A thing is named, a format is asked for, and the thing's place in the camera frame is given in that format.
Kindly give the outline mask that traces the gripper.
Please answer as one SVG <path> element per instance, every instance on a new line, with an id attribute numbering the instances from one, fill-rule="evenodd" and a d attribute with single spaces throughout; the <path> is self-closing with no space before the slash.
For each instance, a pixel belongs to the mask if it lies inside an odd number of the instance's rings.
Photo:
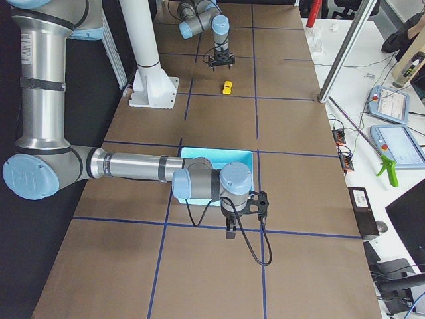
<path id="1" fill-rule="evenodd" d="M 229 211 L 223 207 L 222 214 L 226 217 L 226 239 L 235 239 L 238 212 Z"/>
<path id="2" fill-rule="evenodd" d="M 209 57 L 209 66 L 210 69 L 215 72 L 214 66 L 228 66 L 229 70 L 232 70 L 232 65 L 235 63 L 234 55 L 228 50 L 224 51 L 214 51 L 214 56 Z"/>

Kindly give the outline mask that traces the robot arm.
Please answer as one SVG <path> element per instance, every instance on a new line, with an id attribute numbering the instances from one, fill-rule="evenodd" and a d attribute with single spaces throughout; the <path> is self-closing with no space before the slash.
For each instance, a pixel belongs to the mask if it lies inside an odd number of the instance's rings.
<path id="1" fill-rule="evenodd" d="M 123 55 L 126 72 L 134 72 L 134 62 L 130 58 L 128 36 L 125 35 L 122 13 L 115 1 L 106 1 L 108 21 L 113 29 L 118 51 Z M 14 151 L 13 137 L 21 92 L 18 89 L 18 27 L 11 20 L 10 8 L 1 1 L 1 164 Z M 64 134 L 71 144 L 82 146 L 101 146 L 105 139 L 118 141 L 106 146 L 124 147 L 124 142 L 131 142 L 129 150 L 177 150 L 171 146 L 154 146 L 154 144 L 178 146 L 183 142 L 201 141 L 202 147 L 251 148 L 248 144 L 255 140 L 256 116 L 255 103 L 252 98 L 219 97 L 219 86 L 224 78 L 234 80 L 237 96 L 253 96 L 253 67 L 248 48 L 243 42 L 252 40 L 247 29 L 232 29 L 234 41 L 242 41 L 242 56 L 236 57 L 233 70 L 218 68 L 213 74 L 201 62 L 201 56 L 195 58 L 195 51 L 211 41 L 211 35 L 195 37 L 187 44 L 183 40 L 171 40 L 177 34 L 177 27 L 171 25 L 154 25 L 155 35 L 159 39 L 159 57 L 165 71 L 172 71 L 172 76 L 181 77 L 183 88 L 179 89 L 177 110 L 157 110 L 148 116 L 148 110 L 119 107 L 120 114 L 114 117 L 120 92 L 112 67 L 106 56 L 101 41 L 66 42 L 66 110 Z M 189 101 L 189 120 L 195 124 L 186 134 L 186 102 L 191 78 L 194 78 L 195 94 L 215 94 L 216 96 L 195 95 Z M 8 190 L 1 181 L 1 241 L 11 242 L 59 242 L 68 228 L 69 222 L 77 208 L 84 181 L 59 191 L 53 197 L 31 201 L 21 199 Z M 94 211 L 100 212 L 100 218 L 140 219 L 161 222 L 165 218 L 169 202 L 170 187 L 159 182 L 137 182 L 130 180 L 90 182 L 95 199 Z"/>
<path id="2" fill-rule="evenodd" d="M 177 7 L 179 30 L 184 39 L 190 39 L 204 31 L 213 33 L 213 46 L 203 55 L 203 62 L 215 70 L 218 66 L 229 69 L 235 63 L 229 48 L 230 22 L 222 14 L 216 1 L 180 1 Z"/>

